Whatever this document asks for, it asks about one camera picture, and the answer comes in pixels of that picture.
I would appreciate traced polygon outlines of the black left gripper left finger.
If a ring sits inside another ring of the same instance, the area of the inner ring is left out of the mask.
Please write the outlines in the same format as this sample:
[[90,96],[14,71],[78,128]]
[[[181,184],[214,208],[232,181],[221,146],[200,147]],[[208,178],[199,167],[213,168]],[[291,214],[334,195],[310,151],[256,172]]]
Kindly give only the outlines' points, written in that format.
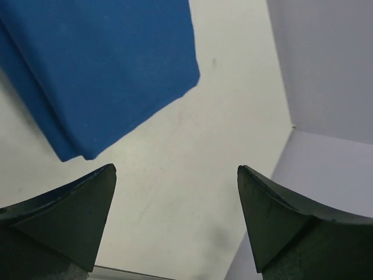
[[1,208],[1,279],[87,279],[114,196],[106,164],[34,198]]

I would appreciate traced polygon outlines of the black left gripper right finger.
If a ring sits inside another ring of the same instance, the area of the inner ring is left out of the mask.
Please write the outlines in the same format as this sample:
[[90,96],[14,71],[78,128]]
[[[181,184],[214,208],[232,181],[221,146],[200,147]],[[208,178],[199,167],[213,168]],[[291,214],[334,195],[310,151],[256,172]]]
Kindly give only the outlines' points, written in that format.
[[237,183],[263,279],[371,279],[372,219],[283,187],[248,166]]

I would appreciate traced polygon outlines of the blue surgical drape cloth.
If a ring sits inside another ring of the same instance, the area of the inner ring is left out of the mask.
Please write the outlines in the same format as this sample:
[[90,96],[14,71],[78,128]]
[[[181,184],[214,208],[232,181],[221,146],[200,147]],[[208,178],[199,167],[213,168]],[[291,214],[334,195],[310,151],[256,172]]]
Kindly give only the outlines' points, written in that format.
[[188,1],[2,1],[1,67],[63,162],[198,83]]

